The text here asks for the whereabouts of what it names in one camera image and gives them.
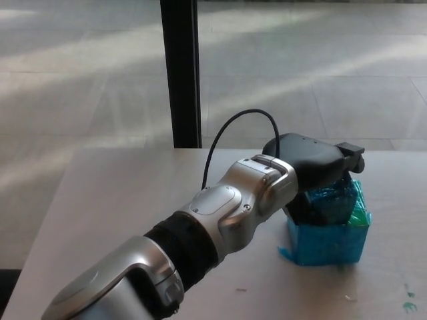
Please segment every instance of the sunlight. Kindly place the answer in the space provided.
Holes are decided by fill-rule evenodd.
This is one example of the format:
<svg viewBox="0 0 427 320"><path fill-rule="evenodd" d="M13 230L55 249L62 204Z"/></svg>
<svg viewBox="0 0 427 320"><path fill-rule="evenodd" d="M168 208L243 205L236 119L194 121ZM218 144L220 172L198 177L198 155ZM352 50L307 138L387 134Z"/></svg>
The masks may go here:
<svg viewBox="0 0 427 320"><path fill-rule="evenodd" d="M88 137L70 138L66 147L58 147L40 157L29 157L24 161L14 161L0 168L0 190L15 185L26 184L40 177L60 173L67 166L74 151L90 147L144 146L145 137Z"/></svg>
<svg viewBox="0 0 427 320"><path fill-rule="evenodd" d="M0 20L32 14L35 13L32 11L2 10L0 11ZM220 13L204 13L203 19L205 19L206 16L214 17L214 15L218 14ZM267 31L268 29L274 29L290 23L305 23L314 19L321 19L323 16L329 14L330 12L325 10L308 11L304 14L297 15L294 21L272 19L266 25L254 24L248 29L248 32L256 33ZM31 81L12 88L0 86L0 97L7 97L18 92L22 94L22 92L25 91L36 91L50 85L58 84L58 82L66 83L66 81L74 80L82 76L106 72L120 73L124 67L132 67L134 64L144 64L145 61L153 61L156 59L164 60L162 32L154 31L150 28L151 26L122 32L104 32L105 35L102 37L88 37L86 35L86 37L78 43L68 43L57 47L40 49L13 57L2 57L0 58L0 65L10 66L14 70L37 72L37 68L42 68L44 71L47 69L51 72L60 70L62 73L58 73L56 76L42 82ZM217 35L217 37L207 37L200 45L204 48L215 45L227 45L230 41L234 41L234 39L238 39L239 36L242 36L241 33L217 33ZM290 75L285 79L277 78L278 81L276 83L265 87L251 88L251 90L244 95L221 97L216 101L210 101L209 116L215 117L229 110L235 110L237 112L250 107L260 107L263 102L272 97L285 95L286 93L296 91L300 88L309 87L312 83L319 81L324 76L346 75L361 67L374 66L376 63L392 61L394 59L427 58L427 51L419 50L420 47L425 47L427 49L427 42L426 44L420 43L420 41L423 40L419 37L409 37L407 39L409 40L397 42L379 51L365 52L359 57L353 57L353 59L336 61L328 65L318 65L312 70L307 70L305 72L306 76ZM203 122L206 118L206 109L207 106L203 106L201 110L203 113ZM412 120L415 123L418 122L419 116L414 114ZM169 133L170 130L171 119L168 114L165 114L158 122L151 124L149 134L154 137L162 136L165 135L165 133ZM99 138L98 142L92 145L89 144L89 146L102 145L102 139L103 138ZM0 188L32 181L40 176L62 170L68 162L72 152L82 146L87 145L72 143L68 147L58 148L58 150L42 157L12 163L2 168L2 170L0 170Z"/></svg>
<svg viewBox="0 0 427 320"><path fill-rule="evenodd" d="M18 18L18 17L29 17L31 15L37 15L38 12L30 10L7 10L0 9L0 22L3 20Z"/></svg>
<svg viewBox="0 0 427 320"><path fill-rule="evenodd" d="M355 59L338 61L325 67L307 70L306 73L310 74L310 76L292 75L288 77L289 79L285 79L274 85L269 85L268 87L252 88L251 91L248 91L245 95L234 95L233 97L219 99L209 104L209 116L219 115L224 112L224 109L235 109L237 112L250 107L259 107L262 105L263 101L295 91L302 87L308 87L312 85L312 83L320 81L323 77L345 75L354 69L357 70L360 67L374 65L381 61L389 61L401 57L425 57L427 59L427 51L414 49L420 47L420 43L418 42L420 42L420 40L413 38L411 41L397 43L376 52L368 52ZM415 115L414 121L419 121L419 118Z"/></svg>

